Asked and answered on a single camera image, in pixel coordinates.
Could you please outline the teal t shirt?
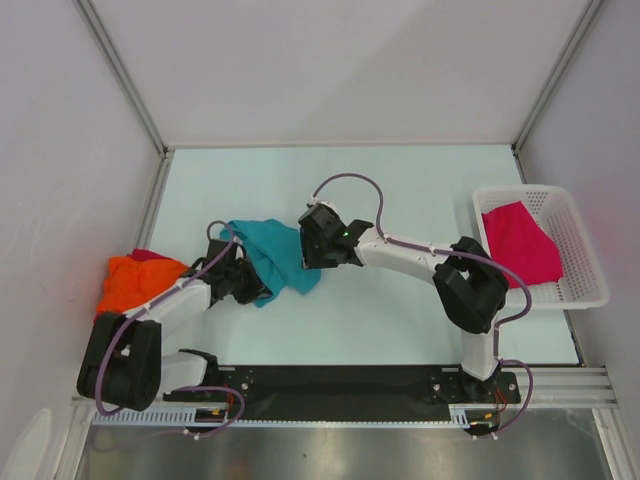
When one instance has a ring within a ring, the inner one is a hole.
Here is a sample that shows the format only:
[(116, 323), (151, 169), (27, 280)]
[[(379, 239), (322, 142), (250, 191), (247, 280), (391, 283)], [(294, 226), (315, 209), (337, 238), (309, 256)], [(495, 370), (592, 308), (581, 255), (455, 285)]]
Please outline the teal t shirt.
[(231, 220), (229, 225), (245, 248), (257, 276), (270, 291), (253, 300), (258, 308), (274, 301), (286, 288), (306, 295), (320, 282), (320, 270), (303, 268), (298, 230), (275, 219)]

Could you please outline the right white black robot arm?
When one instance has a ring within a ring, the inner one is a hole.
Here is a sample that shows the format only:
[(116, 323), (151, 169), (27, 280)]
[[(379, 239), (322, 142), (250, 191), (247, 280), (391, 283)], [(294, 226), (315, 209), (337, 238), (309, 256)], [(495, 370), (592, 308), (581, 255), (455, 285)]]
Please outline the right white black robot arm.
[(461, 331), (461, 388), (473, 401), (497, 389), (500, 372), (495, 327), (508, 282), (488, 263), (481, 245), (463, 237), (441, 252), (426, 243), (386, 238), (364, 220), (343, 223), (331, 205), (310, 205), (298, 220), (303, 266), (377, 267), (422, 280), (437, 291), (445, 315)]

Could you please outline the white plastic mesh basket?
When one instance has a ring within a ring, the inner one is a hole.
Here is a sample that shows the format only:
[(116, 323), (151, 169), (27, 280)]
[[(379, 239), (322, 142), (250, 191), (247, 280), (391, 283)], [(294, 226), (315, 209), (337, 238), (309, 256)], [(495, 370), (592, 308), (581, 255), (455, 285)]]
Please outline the white plastic mesh basket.
[(490, 254), (482, 215), (522, 202), (558, 247), (564, 276), (528, 286), (534, 310), (583, 310), (604, 306), (609, 291), (583, 222), (569, 193), (546, 185), (487, 187), (474, 192), (473, 207), (483, 248)]

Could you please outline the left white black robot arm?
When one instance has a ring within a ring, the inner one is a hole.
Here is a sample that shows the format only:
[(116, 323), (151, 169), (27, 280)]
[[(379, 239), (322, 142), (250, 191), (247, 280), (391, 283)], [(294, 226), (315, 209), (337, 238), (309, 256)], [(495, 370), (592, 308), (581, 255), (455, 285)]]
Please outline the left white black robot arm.
[(207, 255), (162, 293), (126, 312), (97, 316), (76, 390), (97, 401), (102, 413), (113, 405), (110, 415), (143, 411), (175, 391), (210, 399), (221, 387), (217, 357), (194, 349), (167, 353), (165, 338), (228, 296), (245, 305), (270, 295), (242, 244), (211, 240)]

